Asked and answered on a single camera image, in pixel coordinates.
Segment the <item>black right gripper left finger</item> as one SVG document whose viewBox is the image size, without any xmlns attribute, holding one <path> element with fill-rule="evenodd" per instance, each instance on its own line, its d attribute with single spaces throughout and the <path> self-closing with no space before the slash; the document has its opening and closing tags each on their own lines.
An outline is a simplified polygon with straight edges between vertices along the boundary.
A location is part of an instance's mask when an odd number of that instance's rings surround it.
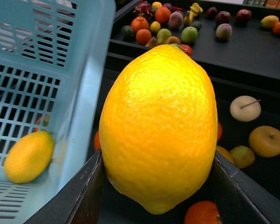
<svg viewBox="0 0 280 224">
<path fill-rule="evenodd" d="M 27 224 L 96 224 L 105 182 L 101 150 Z"/>
</svg>

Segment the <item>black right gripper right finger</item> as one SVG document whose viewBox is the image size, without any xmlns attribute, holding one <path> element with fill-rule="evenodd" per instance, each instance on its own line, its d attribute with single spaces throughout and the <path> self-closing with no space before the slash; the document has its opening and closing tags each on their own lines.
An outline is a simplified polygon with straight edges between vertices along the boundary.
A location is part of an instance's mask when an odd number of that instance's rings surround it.
<svg viewBox="0 0 280 224">
<path fill-rule="evenodd" d="M 211 189 L 223 224 L 280 224 L 280 200 L 219 152 L 211 169 Z"/>
</svg>

